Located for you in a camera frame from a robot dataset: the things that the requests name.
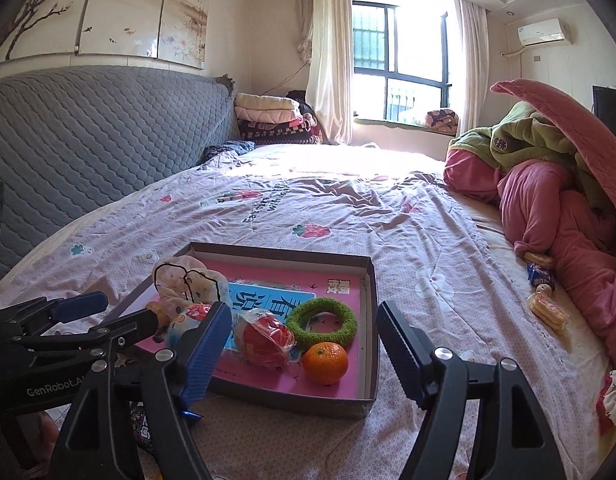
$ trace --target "cardboard box tray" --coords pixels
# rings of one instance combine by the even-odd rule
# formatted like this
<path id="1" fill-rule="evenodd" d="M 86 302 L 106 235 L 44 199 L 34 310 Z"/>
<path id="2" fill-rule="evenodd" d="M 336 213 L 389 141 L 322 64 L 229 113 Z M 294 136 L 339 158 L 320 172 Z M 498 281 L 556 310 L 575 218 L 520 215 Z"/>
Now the cardboard box tray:
<path id="1" fill-rule="evenodd" d="M 234 284 L 230 292 L 234 310 L 254 306 L 244 303 L 243 293 L 239 296 L 242 285 L 248 284 L 271 287 L 275 294 L 280 294 L 280 290 L 288 292 L 286 300 L 282 300 L 284 305 L 272 299 L 275 304 L 272 308 L 268 298 L 261 300 L 268 303 L 256 305 L 268 306 L 281 319 L 291 312 L 293 303 L 299 301 L 292 298 L 312 296 L 336 298 L 357 314 L 357 335 L 348 348 L 348 372 L 338 384 L 319 386 L 307 381 L 297 356 L 283 370 L 267 370 L 247 364 L 235 358 L 235 352 L 225 350 L 208 387 L 210 391 L 307 415 L 363 418 L 368 414 L 376 399 L 379 360 L 379 339 L 374 327 L 376 283 L 369 257 L 200 242 L 188 244 L 176 256 L 182 254 L 190 254 L 209 269 L 219 270 Z M 156 296 L 152 276 L 149 276 L 106 316 L 106 320 L 144 308 Z M 145 340 L 126 352 L 135 358 L 146 358 L 148 352 L 159 348 L 155 345 L 152 340 Z"/>

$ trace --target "gray quilted headboard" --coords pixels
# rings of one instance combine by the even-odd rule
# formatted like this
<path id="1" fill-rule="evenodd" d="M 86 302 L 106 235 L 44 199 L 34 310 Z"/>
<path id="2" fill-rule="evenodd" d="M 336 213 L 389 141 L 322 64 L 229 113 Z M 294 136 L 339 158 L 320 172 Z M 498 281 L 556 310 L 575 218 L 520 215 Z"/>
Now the gray quilted headboard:
<path id="1" fill-rule="evenodd" d="M 0 279 L 72 220 L 236 138 L 232 81 L 128 66 L 0 79 Z"/>

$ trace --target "pink floral bedsheet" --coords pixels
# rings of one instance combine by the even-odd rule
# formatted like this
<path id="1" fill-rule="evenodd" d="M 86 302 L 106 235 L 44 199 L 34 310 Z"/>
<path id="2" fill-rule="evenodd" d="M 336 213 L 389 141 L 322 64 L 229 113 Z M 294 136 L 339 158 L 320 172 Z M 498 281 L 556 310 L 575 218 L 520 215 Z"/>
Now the pink floral bedsheet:
<path id="1" fill-rule="evenodd" d="M 162 181 L 72 232 L 16 274 L 0 306 L 102 290 L 117 304 L 154 261 L 192 240 L 364 254 L 378 296 L 394 300 L 434 344 L 465 359 L 520 363 L 547 414 L 569 479 L 598 467 L 594 399 L 562 343 L 524 306 L 482 235 L 422 155 L 342 146 L 222 153 Z M 101 316 L 58 327 L 85 330 Z M 365 420 L 329 420 L 208 395 L 194 439 L 229 480 L 398 478 L 423 412 L 403 395 L 383 349 L 378 398 Z M 467 472 L 478 406 L 467 405 L 451 475 Z M 146 463 L 154 474 L 154 465 Z"/>

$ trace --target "white curtain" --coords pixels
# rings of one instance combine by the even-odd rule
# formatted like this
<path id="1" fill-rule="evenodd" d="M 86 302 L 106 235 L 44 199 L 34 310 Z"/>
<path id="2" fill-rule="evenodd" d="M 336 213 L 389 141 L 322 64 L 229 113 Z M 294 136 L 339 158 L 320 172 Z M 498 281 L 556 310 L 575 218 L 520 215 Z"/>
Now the white curtain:
<path id="1" fill-rule="evenodd" d="M 466 67 L 466 82 L 463 88 L 458 89 L 458 101 L 464 104 L 463 110 L 458 110 L 460 117 L 457 134 L 460 135 L 479 125 L 479 115 L 488 94 L 490 54 L 486 9 L 472 2 L 459 0 L 457 20 Z"/>
<path id="2" fill-rule="evenodd" d="M 352 140 L 352 0 L 313 0 L 306 102 L 333 144 Z"/>
<path id="3" fill-rule="evenodd" d="M 304 63 L 310 63 L 312 58 L 312 0 L 297 0 L 299 11 L 299 29 L 302 40 L 297 45 L 297 52 Z"/>

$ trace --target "windowsill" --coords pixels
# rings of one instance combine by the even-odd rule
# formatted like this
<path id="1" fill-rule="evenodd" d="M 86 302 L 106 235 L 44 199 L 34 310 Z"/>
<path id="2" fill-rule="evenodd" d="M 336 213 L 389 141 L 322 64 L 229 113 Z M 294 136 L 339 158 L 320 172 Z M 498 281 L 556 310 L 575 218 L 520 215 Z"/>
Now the windowsill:
<path id="1" fill-rule="evenodd" d="M 402 130 L 413 130 L 416 132 L 429 132 L 431 134 L 443 135 L 445 137 L 454 137 L 454 134 L 447 134 L 444 132 L 438 132 L 425 126 L 417 126 L 416 124 L 397 123 L 395 121 L 385 121 L 376 119 L 362 119 L 361 117 L 354 118 L 357 124 L 368 124 L 374 126 L 386 126 L 387 128 L 401 128 Z"/>

